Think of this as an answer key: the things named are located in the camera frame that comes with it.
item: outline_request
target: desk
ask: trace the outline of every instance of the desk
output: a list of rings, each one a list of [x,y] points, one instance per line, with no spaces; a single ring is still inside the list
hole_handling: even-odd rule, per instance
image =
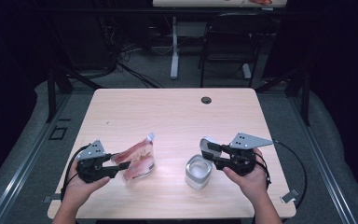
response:
[[[275,7],[285,7],[287,0],[272,0],[272,4],[262,6],[253,3],[249,0],[153,0],[153,7],[262,7],[264,9],[273,9]],[[199,28],[200,23],[197,22],[195,28]],[[177,30],[180,24],[176,22],[176,17],[172,20],[172,64],[171,64],[171,79],[178,78],[179,53],[177,36],[181,33]],[[201,25],[200,29],[194,35],[187,36],[203,36],[205,25]],[[242,68],[245,78],[250,77],[250,70],[248,64]]]
[[[208,96],[208,105],[201,98]],[[107,153],[117,153],[153,132],[156,167],[146,178],[126,185],[122,174],[95,191],[80,208],[78,218],[241,218],[254,210],[240,188],[215,170],[202,190],[185,181],[186,163],[200,154],[200,139],[212,137],[228,144],[237,132],[271,139],[255,91],[252,89],[100,89],[72,149],[100,139]],[[261,147],[272,184],[268,194],[281,217],[296,213],[293,203],[282,203],[289,192],[274,146]],[[56,193],[60,192],[62,179]],[[53,218],[60,201],[53,201]]]

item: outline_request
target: food package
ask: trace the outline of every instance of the food package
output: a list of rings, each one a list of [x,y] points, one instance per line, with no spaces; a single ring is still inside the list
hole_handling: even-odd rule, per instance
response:
[[[112,156],[116,164],[130,161],[130,167],[124,171],[123,177],[126,182],[132,179],[149,175],[155,167],[153,155],[153,139],[155,135],[150,133],[147,137],[130,147],[129,149]]]

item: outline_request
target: clear plastic bag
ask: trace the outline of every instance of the clear plastic bag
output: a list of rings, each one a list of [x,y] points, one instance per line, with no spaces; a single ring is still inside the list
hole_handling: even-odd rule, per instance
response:
[[[116,164],[130,161],[130,167],[124,171],[123,177],[128,182],[132,179],[149,175],[155,167],[153,155],[153,139],[150,133],[147,137],[129,149],[114,155],[111,161]]]

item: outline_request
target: office chair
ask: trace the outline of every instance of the office chair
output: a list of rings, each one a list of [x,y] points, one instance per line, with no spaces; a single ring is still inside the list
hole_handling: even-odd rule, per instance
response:
[[[201,51],[200,86],[203,87],[205,63],[245,63],[253,65],[248,87],[252,86],[258,54],[272,22],[262,14],[223,13],[205,26]]]

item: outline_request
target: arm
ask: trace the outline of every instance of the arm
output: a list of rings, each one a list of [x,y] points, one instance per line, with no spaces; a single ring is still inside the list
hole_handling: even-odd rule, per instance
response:
[[[91,193],[106,185],[110,180],[109,176],[106,176],[87,184],[77,176],[76,167],[77,160],[74,160],[69,171],[69,177],[74,176],[74,178],[70,180],[66,187],[65,196],[53,220],[53,224],[75,223],[77,211],[90,197]]]
[[[254,152],[262,156],[258,148],[255,148]],[[256,157],[256,159],[261,163],[263,162],[259,157]],[[242,193],[251,201],[255,209],[255,222],[257,224],[282,223],[267,193],[266,174],[260,166],[256,165],[255,169],[245,176],[237,175],[228,167],[225,167],[223,171],[230,180],[240,186]]]

